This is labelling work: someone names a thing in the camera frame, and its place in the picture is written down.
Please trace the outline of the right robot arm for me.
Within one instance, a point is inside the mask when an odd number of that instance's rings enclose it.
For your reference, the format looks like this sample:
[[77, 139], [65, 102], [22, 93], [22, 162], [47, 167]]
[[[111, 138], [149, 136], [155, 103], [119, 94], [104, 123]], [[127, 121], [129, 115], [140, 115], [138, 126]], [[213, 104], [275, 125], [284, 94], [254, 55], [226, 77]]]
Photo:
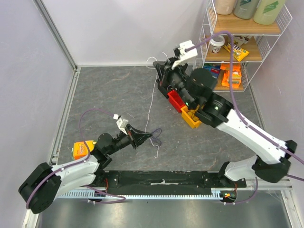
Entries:
[[249, 159], [225, 162], [218, 172], [218, 183], [228, 187], [254, 177], [277, 183], [287, 176], [296, 142], [279, 140], [247, 120], [236, 105], [213, 91], [217, 79], [209, 70], [196, 68], [188, 75], [187, 64], [172, 68], [174, 60], [172, 57], [153, 63], [161, 92], [171, 88], [199, 121], [233, 136], [255, 153]]

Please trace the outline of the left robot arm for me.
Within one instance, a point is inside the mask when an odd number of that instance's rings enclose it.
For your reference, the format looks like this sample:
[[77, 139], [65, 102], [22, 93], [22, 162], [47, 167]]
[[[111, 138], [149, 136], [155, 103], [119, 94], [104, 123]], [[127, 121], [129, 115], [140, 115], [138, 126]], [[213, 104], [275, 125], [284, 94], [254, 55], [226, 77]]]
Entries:
[[104, 168], [112, 161], [111, 154], [131, 145], [137, 148], [153, 136], [152, 133], [126, 126], [115, 138], [101, 134], [92, 151], [83, 158], [50, 166], [43, 162], [26, 178], [18, 189], [26, 209], [39, 214], [60, 195], [78, 187], [92, 184], [99, 187], [104, 182]]

